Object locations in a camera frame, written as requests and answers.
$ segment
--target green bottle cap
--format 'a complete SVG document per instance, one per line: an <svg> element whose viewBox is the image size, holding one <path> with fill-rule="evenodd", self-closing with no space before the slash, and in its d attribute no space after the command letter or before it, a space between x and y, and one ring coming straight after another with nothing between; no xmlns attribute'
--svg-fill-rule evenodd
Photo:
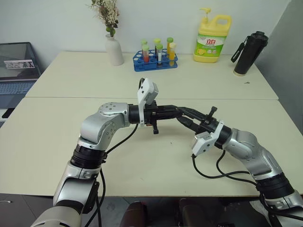
<svg viewBox="0 0 303 227"><path fill-rule="evenodd" d="M156 44L156 48L157 48L157 50L162 50L163 49L163 45L162 44Z"/></svg>
<svg viewBox="0 0 303 227"><path fill-rule="evenodd" d="M168 43L172 43L172 42L174 41L174 38L173 38L173 37L168 37L168 38L166 39L166 41L167 41Z"/></svg>
<svg viewBox="0 0 303 227"><path fill-rule="evenodd" d="M145 45L145 44L147 44L147 40L146 39L142 39L141 40L141 45Z"/></svg>
<svg viewBox="0 0 303 227"><path fill-rule="evenodd" d="M150 47L146 44L142 46L143 51L148 51L149 49L150 49Z"/></svg>
<svg viewBox="0 0 303 227"><path fill-rule="evenodd" d="M155 44L159 44L159 43L161 43L161 39L156 38L156 39L153 40L153 42L154 42Z"/></svg>

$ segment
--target blue test tube rack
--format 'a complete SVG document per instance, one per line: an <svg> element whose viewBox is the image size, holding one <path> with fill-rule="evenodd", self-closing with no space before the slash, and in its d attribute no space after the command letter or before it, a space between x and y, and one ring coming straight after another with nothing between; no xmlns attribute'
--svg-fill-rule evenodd
<svg viewBox="0 0 303 227"><path fill-rule="evenodd" d="M174 59L174 64L171 66L169 64L169 56L167 54L167 50L163 49L162 50L162 61L161 65L159 66L157 61L157 56L155 54L155 50L149 50L149 62L144 62L143 60L143 53L142 51L138 51L134 57L133 57L133 62L134 62L134 70L136 72L141 72L141 71L150 71L150 70L165 70L165 69L172 69L178 67L177 65L177 60L178 57L175 54L175 59Z"/></svg>

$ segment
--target desk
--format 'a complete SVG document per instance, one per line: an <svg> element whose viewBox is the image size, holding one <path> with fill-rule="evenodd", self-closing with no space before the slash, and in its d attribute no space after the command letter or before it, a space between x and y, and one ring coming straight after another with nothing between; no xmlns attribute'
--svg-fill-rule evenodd
<svg viewBox="0 0 303 227"><path fill-rule="evenodd" d="M133 54L111 66L107 53L62 52L26 97L137 98L139 79L148 77L159 88L158 100L278 99L255 65L246 76L235 76L231 55L217 63L195 62L192 54L178 58L176 69L135 72Z"/></svg>
<svg viewBox="0 0 303 227"><path fill-rule="evenodd" d="M0 193L52 196L77 144L82 121L113 99L24 98L0 130ZM135 103L134 100L116 99ZM276 100L158 100L208 113L218 107L225 125L254 133L277 159L292 186L303 193L298 175L303 169L303 137ZM109 147L134 128L122 128ZM230 179L205 179L191 162L194 133L177 120L158 121L160 133L139 127L103 165L107 196L252 196L250 184ZM198 168L218 174L215 162L222 151L213 148L196 158ZM245 170L229 154L223 171ZM250 179L249 175L238 175Z"/></svg>

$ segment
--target laptop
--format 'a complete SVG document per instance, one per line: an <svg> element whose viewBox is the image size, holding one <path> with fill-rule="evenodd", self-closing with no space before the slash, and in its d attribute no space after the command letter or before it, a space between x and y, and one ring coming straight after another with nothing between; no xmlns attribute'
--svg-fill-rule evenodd
<svg viewBox="0 0 303 227"><path fill-rule="evenodd" d="M0 44L0 109L15 108L40 75L29 42Z"/></svg>

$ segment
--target white vase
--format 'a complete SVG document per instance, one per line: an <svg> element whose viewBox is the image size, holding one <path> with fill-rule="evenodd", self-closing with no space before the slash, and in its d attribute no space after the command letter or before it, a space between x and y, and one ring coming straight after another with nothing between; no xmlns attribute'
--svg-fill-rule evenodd
<svg viewBox="0 0 303 227"><path fill-rule="evenodd" d="M107 38L105 49L108 53L110 63L112 63L112 65L122 65L124 59L120 43L114 37L110 37L110 34L107 34L105 37Z"/></svg>

